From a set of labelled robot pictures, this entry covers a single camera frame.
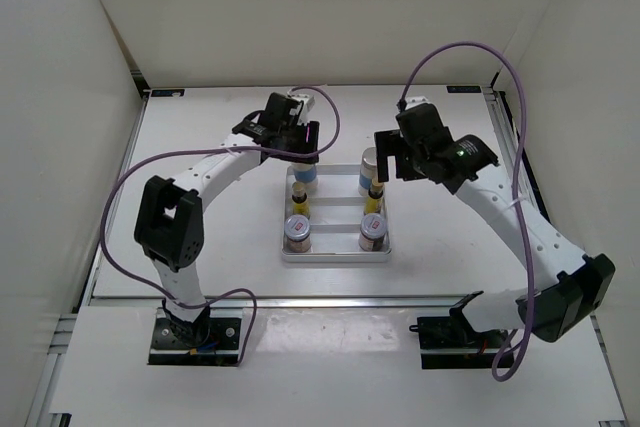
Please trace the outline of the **blue label jar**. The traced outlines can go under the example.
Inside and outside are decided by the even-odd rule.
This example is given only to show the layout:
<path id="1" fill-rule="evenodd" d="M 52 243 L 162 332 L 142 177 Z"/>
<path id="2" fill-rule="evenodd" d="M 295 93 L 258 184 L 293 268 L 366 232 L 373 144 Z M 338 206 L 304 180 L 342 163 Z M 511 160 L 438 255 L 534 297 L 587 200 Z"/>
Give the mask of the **blue label jar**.
<path id="1" fill-rule="evenodd" d="M 316 164 L 292 163 L 291 167 L 296 182 L 303 184 L 308 191 L 314 191 L 317 188 Z"/>
<path id="2" fill-rule="evenodd" d="M 373 179 L 377 175 L 377 155 L 375 147 L 366 148 L 361 156 L 358 191 L 366 197 Z"/>

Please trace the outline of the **wooden cap yellow bottle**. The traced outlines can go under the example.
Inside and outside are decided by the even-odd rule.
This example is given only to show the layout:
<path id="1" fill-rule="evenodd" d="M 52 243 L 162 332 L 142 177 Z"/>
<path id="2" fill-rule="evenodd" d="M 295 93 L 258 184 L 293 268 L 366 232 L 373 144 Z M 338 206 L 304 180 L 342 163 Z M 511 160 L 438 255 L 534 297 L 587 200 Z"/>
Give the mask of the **wooden cap yellow bottle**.
<path id="1" fill-rule="evenodd" d="M 364 205 L 363 213 L 379 214 L 382 210 L 382 201 L 384 196 L 384 184 L 377 179 L 373 179 L 368 189 L 367 199 Z"/>
<path id="2" fill-rule="evenodd" d="M 310 218 L 310 204 L 305 184 L 295 181 L 292 184 L 292 212 L 294 215 L 301 215 Z"/>

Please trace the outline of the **white lid spice jar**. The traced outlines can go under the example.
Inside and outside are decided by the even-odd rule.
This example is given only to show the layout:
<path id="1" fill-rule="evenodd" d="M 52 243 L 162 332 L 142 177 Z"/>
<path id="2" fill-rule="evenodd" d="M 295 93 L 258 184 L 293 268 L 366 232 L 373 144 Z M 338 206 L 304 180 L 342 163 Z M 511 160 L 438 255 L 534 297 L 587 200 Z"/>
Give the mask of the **white lid spice jar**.
<path id="1" fill-rule="evenodd" d="M 388 232 L 387 221 L 379 213 L 366 214 L 360 223 L 359 246 L 363 251 L 381 251 Z"/>
<path id="2" fill-rule="evenodd" d="M 309 219 L 301 214 L 293 214 L 284 222 L 284 242 L 293 253 L 305 253 L 311 248 L 311 226 Z"/>

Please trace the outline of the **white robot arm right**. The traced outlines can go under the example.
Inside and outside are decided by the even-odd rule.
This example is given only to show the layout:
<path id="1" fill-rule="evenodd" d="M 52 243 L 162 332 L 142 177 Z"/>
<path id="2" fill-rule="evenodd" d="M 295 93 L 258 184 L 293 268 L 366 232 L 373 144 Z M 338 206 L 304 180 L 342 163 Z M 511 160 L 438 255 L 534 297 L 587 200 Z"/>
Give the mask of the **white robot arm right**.
<path id="1" fill-rule="evenodd" d="M 478 292 L 450 310 L 449 334 L 470 347 L 485 332 L 520 330 L 553 343 L 595 311 L 615 273 L 604 254 L 589 256 L 525 198 L 508 189 L 498 156 L 475 135 L 454 139 L 436 106 L 399 104 L 405 178 L 443 185 L 475 211 L 526 271 L 522 290 Z"/>

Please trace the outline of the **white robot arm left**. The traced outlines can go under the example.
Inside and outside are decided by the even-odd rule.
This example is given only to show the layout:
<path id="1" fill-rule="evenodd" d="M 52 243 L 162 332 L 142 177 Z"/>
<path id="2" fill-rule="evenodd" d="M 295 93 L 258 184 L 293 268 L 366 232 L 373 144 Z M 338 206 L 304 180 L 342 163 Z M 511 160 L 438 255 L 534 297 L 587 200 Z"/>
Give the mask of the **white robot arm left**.
<path id="1" fill-rule="evenodd" d="M 219 147 L 169 178 L 154 176 L 143 189 L 134 239 L 154 265 L 163 311 L 188 347 L 206 342 L 210 305 L 196 261 L 204 247 L 209 205 L 232 183 L 270 159 L 288 163 L 290 181 L 276 234 L 293 262 L 385 262 L 391 254 L 388 210 L 367 209 L 367 198 L 347 187 L 362 180 L 352 166 L 322 166 L 320 125 L 308 118 L 314 100 L 292 91 L 273 93 L 262 110 L 245 116 Z"/>

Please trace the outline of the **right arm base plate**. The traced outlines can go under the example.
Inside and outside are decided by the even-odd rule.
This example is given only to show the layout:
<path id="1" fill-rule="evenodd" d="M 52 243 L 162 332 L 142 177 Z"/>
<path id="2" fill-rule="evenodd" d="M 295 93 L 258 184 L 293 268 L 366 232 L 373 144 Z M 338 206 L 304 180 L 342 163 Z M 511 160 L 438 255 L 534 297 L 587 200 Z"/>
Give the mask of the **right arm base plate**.
<path id="1" fill-rule="evenodd" d="M 463 297 L 446 316 L 418 317 L 409 331 L 418 336 L 423 370 L 491 369 L 506 330 L 474 331 L 463 319 L 463 308 L 482 291 Z"/>

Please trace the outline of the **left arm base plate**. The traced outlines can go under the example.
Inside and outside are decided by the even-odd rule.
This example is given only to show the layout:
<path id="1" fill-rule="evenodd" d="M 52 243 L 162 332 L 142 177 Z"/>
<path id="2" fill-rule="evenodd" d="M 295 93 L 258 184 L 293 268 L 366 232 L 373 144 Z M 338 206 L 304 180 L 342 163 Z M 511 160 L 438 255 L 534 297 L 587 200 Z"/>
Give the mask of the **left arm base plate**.
<path id="1" fill-rule="evenodd" d="M 156 311 L 147 363 L 152 366 L 234 367 L 240 357 L 242 319 L 212 317 L 204 310 L 194 323 Z"/>

